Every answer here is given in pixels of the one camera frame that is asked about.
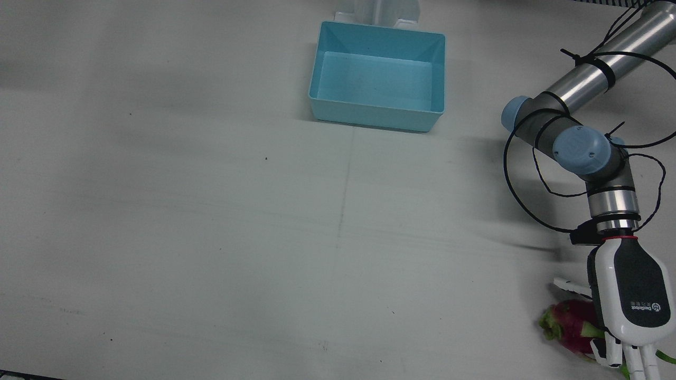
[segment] blue plastic bin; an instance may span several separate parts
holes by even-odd
[[[443,114],[443,34],[322,23],[310,83],[319,120],[429,132]]]

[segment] dragon fruit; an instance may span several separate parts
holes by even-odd
[[[551,305],[538,324],[547,340],[556,339],[572,353],[585,358],[593,354],[592,339],[604,338],[603,331],[596,326],[594,305],[589,301],[567,300]]]

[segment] red ring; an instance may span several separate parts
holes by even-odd
[[[608,236],[608,237],[604,237],[601,240],[606,241],[606,240],[610,240],[610,239],[635,239],[635,240],[638,240],[638,236],[633,236],[633,235]]]

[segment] white surface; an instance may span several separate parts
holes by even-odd
[[[572,68],[621,8],[421,1],[446,34],[429,134],[317,122],[306,93],[333,1],[0,7],[0,368],[77,379],[620,379],[535,321],[588,249],[502,178],[504,104]],[[670,49],[659,55],[676,63]],[[669,132],[640,68],[576,114],[628,143]],[[648,153],[672,170],[676,153]],[[515,144],[517,189],[573,227]],[[559,191],[582,184],[542,162]],[[659,170],[633,164],[644,215]],[[676,212],[640,233],[673,273]],[[676,338],[659,347],[676,353]],[[673,367],[660,364],[665,379]]]

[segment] robotic arm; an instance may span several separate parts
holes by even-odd
[[[546,91],[534,99],[516,97],[502,112],[505,128],[585,181],[598,240],[587,260],[587,275],[606,332],[606,344],[595,341],[592,349],[597,361],[608,366],[620,366],[624,352],[632,378],[639,380],[659,379],[654,343],[676,327],[669,275],[633,235],[640,216],[627,152],[617,146],[622,142],[611,143],[569,115],[643,62],[611,52],[653,55],[674,38],[676,3],[655,1],[599,48],[596,57],[577,57],[576,67]]]

